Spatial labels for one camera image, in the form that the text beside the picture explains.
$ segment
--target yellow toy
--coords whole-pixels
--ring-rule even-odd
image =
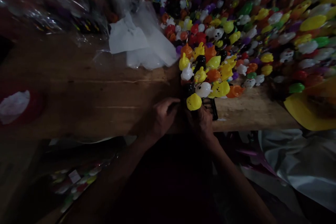
[[[261,68],[261,73],[265,76],[268,76],[273,71],[273,67],[271,65],[266,65]]]
[[[207,74],[204,71],[204,67],[201,66],[199,70],[195,73],[195,82],[201,83],[205,81],[206,78],[207,78]]]
[[[273,62],[273,54],[267,52],[260,57],[260,60],[263,63]]]
[[[210,69],[217,69],[221,63],[221,57],[220,56],[214,56],[206,64],[206,67]]]
[[[233,21],[227,21],[224,23],[223,25],[223,29],[225,31],[225,33],[231,33],[234,29],[234,24],[233,24]]]
[[[187,108],[190,111],[199,109],[202,106],[202,99],[197,94],[192,94],[187,98]]]
[[[300,25],[300,31],[308,31],[308,30],[316,30],[320,28],[326,22],[327,17],[325,15],[317,15],[313,17],[307,18],[305,21],[302,22]]]
[[[210,26],[218,27],[222,23],[219,19],[214,19],[210,22]]]
[[[186,68],[188,66],[188,64],[190,63],[189,59],[186,57],[186,54],[183,53],[182,58],[180,59],[180,62],[178,63],[178,67],[180,69],[180,71],[182,71],[184,68]]]
[[[240,39],[240,31],[237,31],[230,35],[229,40],[231,42],[231,45],[233,45],[234,42],[238,41]]]
[[[203,42],[201,42],[198,47],[195,47],[194,60],[196,60],[199,55],[205,55]]]
[[[255,20],[263,20],[265,17],[268,16],[268,13],[270,12],[269,9],[262,8],[259,12],[258,15],[254,17]]]
[[[294,41],[294,45],[297,47],[300,44],[307,43],[312,39],[311,37],[311,34],[302,35]]]
[[[226,96],[230,92],[230,86],[228,82],[221,82],[219,83],[218,81],[214,82],[212,88],[212,92],[208,95],[209,98],[219,98]]]

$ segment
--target hand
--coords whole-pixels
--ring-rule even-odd
[[[147,133],[147,138],[154,145],[172,126],[177,113],[180,99],[168,97],[153,106],[153,124]]]
[[[212,114],[203,105],[197,110],[197,117],[193,118],[189,110],[185,110],[185,113],[196,136],[206,147],[219,143],[212,128]]]

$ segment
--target white paper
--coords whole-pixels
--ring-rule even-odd
[[[16,120],[27,108],[30,101],[30,93],[16,92],[6,97],[0,103],[0,121],[3,125],[10,124]]]

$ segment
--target white toy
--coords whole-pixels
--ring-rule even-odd
[[[188,81],[193,76],[194,76],[193,69],[191,68],[190,63],[189,63],[188,66],[182,70],[181,79],[185,80],[185,81]]]
[[[204,19],[209,15],[208,10],[202,10],[199,20],[203,23]]]
[[[330,58],[331,54],[335,52],[334,48],[322,48],[319,49],[318,54],[314,57],[316,63],[320,63],[320,61],[326,60]]]
[[[304,68],[309,68],[312,67],[316,64],[314,59],[304,59],[299,62],[299,67],[304,69]]]
[[[243,88],[252,88],[256,84],[255,79],[247,79],[242,85]]]
[[[240,15],[239,18],[237,19],[237,25],[245,25],[250,21],[251,18],[249,15]]]
[[[261,83],[265,80],[265,75],[257,75],[255,78],[255,85],[260,86]]]
[[[310,54],[318,48],[318,44],[315,40],[308,41],[306,43],[299,44],[297,47],[302,54]]]
[[[211,85],[208,82],[202,82],[196,85],[196,94],[201,98],[208,97],[211,92]]]
[[[220,9],[223,6],[223,4],[224,4],[223,0],[218,0],[216,6],[217,6],[218,9]]]
[[[294,51],[291,49],[286,49],[280,54],[280,62],[284,63],[285,61],[292,61],[293,60]]]
[[[204,30],[205,30],[204,24],[199,24],[198,25],[198,32],[204,32]]]
[[[242,75],[246,76],[246,71],[247,71],[247,66],[245,66],[243,64],[240,64],[237,67],[237,73],[239,73],[239,74],[242,74]]]
[[[167,0],[160,0],[161,7],[166,7]]]

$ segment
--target person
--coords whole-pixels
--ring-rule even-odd
[[[208,190],[204,157],[210,157],[210,167],[213,161],[230,182],[227,188],[237,192],[239,213],[249,222],[276,223],[214,136],[212,115],[203,106],[196,117],[186,113],[196,137],[161,139],[173,124],[179,103],[180,99],[166,98],[154,105],[148,130],[103,169],[64,223],[222,223]]]

